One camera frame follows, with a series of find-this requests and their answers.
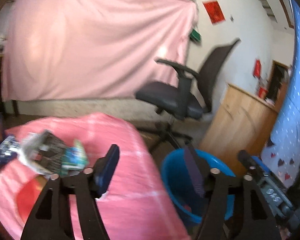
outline wooden cabinet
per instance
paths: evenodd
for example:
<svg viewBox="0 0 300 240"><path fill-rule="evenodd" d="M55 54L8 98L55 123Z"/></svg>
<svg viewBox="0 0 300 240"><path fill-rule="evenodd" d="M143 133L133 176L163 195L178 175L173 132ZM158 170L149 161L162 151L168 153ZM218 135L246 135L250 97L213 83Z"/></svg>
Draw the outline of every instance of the wooden cabinet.
<svg viewBox="0 0 300 240"><path fill-rule="evenodd" d="M218 157L236 176L243 176L246 170L237 160L238 152L245 149L259 156L277 114L264 100L229 84L199 149Z"/></svg>

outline red poster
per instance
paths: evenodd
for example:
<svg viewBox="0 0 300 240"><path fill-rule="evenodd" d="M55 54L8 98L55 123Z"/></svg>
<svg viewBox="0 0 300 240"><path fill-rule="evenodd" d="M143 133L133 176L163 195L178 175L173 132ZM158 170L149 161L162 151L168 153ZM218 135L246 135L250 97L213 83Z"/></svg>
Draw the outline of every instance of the red poster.
<svg viewBox="0 0 300 240"><path fill-rule="evenodd" d="M226 20L218 1L209 1L209 2L202 2L202 3L206 8L210 20L213 24Z"/></svg>

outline chair base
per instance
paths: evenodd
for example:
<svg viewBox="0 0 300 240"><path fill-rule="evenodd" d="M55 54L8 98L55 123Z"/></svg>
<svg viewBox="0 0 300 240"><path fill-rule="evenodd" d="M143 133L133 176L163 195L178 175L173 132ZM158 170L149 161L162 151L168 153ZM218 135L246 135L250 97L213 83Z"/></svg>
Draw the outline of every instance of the chair base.
<svg viewBox="0 0 300 240"><path fill-rule="evenodd" d="M160 138L149 148L149 152L152 153L161 143L169 142L175 149L180 149L182 146L177 141L177 138L182 138L185 144L189 144L192 141L192 137L179 132L172 131L172 125L167 124L166 127L162 127L161 124L156 124L156 129L137 127L137 130L144 133L150 133L158 135Z"/></svg>

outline blue bucket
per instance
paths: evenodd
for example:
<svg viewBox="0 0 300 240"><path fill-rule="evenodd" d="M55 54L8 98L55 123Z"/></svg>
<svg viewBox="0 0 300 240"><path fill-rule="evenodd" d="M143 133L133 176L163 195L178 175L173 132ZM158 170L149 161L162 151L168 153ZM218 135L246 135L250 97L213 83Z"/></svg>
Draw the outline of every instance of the blue bucket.
<svg viewBox="0 0 300 240"><path fill-rule="evenodd" d="M228 176L235 176L218 158L200 150L196 152L208 162L210 168L218 168ZM186 228L190 228L201 223L202 216L207 211L208 200L204 201L195 193L183 155L183 149L174 150L167 155L161 166L161 177L181 220ZM191 212L187 210L189 208L185 209L186 206L190 207ZM234 195L228 195L225 220L232 217L233 208Z"/></svg>

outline chair seat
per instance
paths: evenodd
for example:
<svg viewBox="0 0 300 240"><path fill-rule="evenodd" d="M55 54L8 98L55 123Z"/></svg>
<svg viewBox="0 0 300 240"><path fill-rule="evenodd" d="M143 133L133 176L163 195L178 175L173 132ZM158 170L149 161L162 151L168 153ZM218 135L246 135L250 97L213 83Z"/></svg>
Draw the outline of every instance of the chair seat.
<svg viewBox="0 0 300 240"><path fill-rule="evenodd" d="M146 84L136 93L136 99L156 105L169 114L174 114L177 110L177 97L178 89L162 82ZM202 114L202 107L195 96L191 94L186 117L200 119Z"/></svg>

